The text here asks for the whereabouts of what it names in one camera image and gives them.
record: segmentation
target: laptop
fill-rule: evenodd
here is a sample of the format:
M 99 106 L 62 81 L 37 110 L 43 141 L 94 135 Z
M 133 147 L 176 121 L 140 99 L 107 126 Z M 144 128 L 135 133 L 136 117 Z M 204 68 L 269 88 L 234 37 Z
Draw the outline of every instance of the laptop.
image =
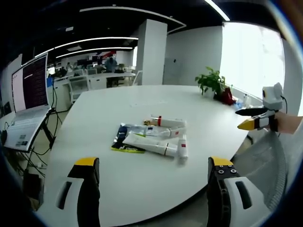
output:
M 51 110 L 47 97 L 47 54 L 26 63 L 12 74 L 16 116 L 7 129 L 4 147 L 28 152 Z

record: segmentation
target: black ceiling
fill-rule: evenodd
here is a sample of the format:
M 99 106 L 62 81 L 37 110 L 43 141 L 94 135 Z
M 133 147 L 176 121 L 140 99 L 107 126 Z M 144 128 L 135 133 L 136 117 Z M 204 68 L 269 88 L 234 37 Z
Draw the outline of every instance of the black ceiling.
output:
M 229 16 L 232 21 L 243 21 L 267 26 L 278 30 L 278 26 L 269 11 L 262 5 L 256 4 L 262 0 L 214 0 L 217 5 Z M 204 26 L 219 26 L 221 16 L 204 0 L 43 0 L 8 2 L 9 9 L 1 15 L 2 34 L 0 51 L 3 60 L 1 67 L 23 53 L 23 62 L 55 46 L 96 37 L 132 36 L 138 26 L 147 18 L 162 21 L 168 24 L 168 30 L 180 25 L 171 20 L 130 10 L 92 10 L 79 12 L 80 9 L 102 6 L 132 7 L 156 12 L 186 24 L 181 30 Z M 67 27 L 73 26 L 72 31 L 66 32 Z M 98 40 L 82 42 L 82 49 L 92 49 L 110 46 L 136 46 L 137 41 L 125 40 Z M 69 45 L 49 52 L 49 59 L 68 53 Z

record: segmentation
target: plant pot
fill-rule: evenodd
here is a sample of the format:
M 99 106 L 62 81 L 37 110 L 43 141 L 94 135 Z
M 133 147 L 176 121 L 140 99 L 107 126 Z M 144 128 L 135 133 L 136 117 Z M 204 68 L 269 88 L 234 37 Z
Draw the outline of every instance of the plant pot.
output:
M 215 92 L 211 88 L 209 88 L 206 92 L 204 92 L 203 97 L 212 99 L 214 98 L 214 94 Z

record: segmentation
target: laptop screen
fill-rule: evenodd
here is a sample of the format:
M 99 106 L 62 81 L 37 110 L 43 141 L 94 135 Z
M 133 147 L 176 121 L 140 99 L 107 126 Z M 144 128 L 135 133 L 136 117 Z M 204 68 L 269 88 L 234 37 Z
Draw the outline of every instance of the laptop screen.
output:
M 46 56 L 19 69 L 12 75 L 15 111 L 48 105 L 46 95 Z

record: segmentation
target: green leaves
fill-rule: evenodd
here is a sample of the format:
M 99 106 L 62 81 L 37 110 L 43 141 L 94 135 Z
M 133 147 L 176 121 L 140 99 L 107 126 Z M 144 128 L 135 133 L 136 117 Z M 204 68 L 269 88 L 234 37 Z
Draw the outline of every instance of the green leaves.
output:
M 209 70 L 208 75 L 200 74 L 198 77 L 195 77 L 195 81 L 197 81 L 198 86 L 202 90 L 202 95 L 209 88 L 217 94 L 221 94 L 225 90 L 225 77 L 220 77 L 220 71 L 214 71 L 208 66 L 206 66 L 206 69 Z

